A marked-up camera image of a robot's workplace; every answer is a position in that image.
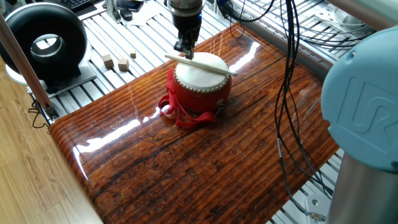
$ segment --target keyboard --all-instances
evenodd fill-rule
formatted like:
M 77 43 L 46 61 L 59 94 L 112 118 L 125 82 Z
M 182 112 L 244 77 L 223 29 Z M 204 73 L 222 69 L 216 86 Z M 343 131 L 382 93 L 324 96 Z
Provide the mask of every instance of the keyboard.
M 69 7 L 72 11 L 76 11 L 90 2 L 91 0 L 61 0 L 61 3 L 64 6 Z

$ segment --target drumstick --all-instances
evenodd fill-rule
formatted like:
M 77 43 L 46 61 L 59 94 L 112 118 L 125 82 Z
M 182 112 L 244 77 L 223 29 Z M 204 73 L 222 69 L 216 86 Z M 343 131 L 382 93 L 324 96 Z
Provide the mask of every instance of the drumstick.
M 171 54 L 165 54 L 164 56 L 167 57 L 167 58 L 176 60 L 178 62 L 185 63 L 187 65 L 192 65 L 192 66 L 195 66 L 195 67 L 198 67 L 198 68 L 202 68 L 202 69 L 209 70 L 209 71 L 212 71 L 212 72 L 220 73 L 220 74 L 223 74 L 223 75 L 232 75 L 232 76 L 237 76 L 238 75 L 237 72 L 232 72 L 232 71 L 229 71 L 229 70 L 223 69 L 223 68 L 217 68 L 217 67 L 214 67 L 214 66 L 211 66 L 211 65 L 207 65 L 205 63 L 196 62 L 194 60 L 189 60 L 189 59 L 186 59 L 185 57 L 180 57 L 180 56 L 171 55 Z

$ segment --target gray cylinder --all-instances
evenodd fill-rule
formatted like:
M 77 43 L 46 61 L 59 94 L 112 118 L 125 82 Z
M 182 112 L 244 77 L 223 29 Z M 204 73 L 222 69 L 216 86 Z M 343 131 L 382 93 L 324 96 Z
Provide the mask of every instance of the gray cylinder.
M 398 175 L 344 155 L 326 224 L 397 224 Z

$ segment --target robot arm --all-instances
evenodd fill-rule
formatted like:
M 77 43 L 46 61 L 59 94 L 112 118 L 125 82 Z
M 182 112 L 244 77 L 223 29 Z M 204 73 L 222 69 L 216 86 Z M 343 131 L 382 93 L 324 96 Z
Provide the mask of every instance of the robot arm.
M 174 49 L 183 52 L 187 59 L 193 58 L 193 48 L 199 37 L 201 10 L 206 0 L 165 0 L 178 29 L 178 41 Z

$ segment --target red ribbon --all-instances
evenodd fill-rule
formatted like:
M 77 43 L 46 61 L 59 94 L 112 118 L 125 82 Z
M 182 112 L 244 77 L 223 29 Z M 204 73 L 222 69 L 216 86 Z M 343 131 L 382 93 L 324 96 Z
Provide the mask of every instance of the red ribbon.
M 173 75 L 174 75 L 174 68 L 170 68 L 169 72 L 167 73 L 167 93 L 168 93 L 168 95 L 163 96 L 159 102 L 159 108 L 162 108 L 163 106 L 167 105 L 166 102 L 169 102 L 169 108 L 168 108 L 167 112 L 163 112 L 161 110 L 162 114 L 170 115 L 175 110 L 177 110 L 178 117 L 177 117 L 176 125 L 181 126 L 181 127 L 193 127 L 200 123 L 215 122 L 216 118 L 212 111 L 206 111 L 206 112 L 202 113 L 198 118 L 192 118 L 191 116 L 188 115 L 188 113 L 181 106 L 180 102 L 178 102 L 177 96 L 174 93 Z M 182 118 L 181 113 L 184 114 L 192 122 L 181 121 L 181 118 Z

